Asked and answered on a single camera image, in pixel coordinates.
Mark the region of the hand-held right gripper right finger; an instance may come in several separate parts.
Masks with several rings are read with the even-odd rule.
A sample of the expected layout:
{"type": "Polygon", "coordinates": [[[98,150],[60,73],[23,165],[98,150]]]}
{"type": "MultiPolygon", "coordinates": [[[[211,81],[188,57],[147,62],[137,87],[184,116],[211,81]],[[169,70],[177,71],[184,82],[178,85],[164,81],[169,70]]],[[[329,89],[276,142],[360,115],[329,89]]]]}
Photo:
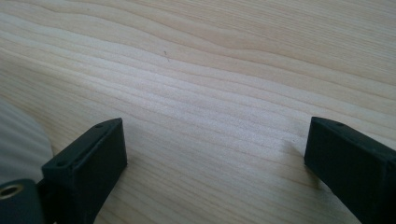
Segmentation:
{"type": "Polygon", "coordinates": [[[396,224],[396,151],[349,126],[313,117],[304,164],[362,224],[396,224]]]}

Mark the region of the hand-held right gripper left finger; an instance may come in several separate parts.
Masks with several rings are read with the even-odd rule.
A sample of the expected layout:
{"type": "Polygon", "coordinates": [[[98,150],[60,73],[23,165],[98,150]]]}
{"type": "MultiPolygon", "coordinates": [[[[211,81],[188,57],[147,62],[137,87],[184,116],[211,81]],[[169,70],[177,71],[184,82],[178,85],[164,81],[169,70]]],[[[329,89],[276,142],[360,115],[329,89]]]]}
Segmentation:
{"type": "Polygon", "coordinates": [[[42,166],[38,189],[45,221],[93,224],[126,166],[122,120],[91,127],[42,166]]]}

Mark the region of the white ribbed object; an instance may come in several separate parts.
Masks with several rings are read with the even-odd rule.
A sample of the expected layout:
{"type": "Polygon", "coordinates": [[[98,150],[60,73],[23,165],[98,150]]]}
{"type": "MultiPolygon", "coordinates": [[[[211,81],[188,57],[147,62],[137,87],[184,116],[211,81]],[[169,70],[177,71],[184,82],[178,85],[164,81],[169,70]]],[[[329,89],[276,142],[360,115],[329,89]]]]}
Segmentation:
{"type": "Polygon", "coordinates": [[[41,125],[0,99],[0,184],[22,178],[40,181],[41,167],[52,158],[50,140],[41,125]]]}

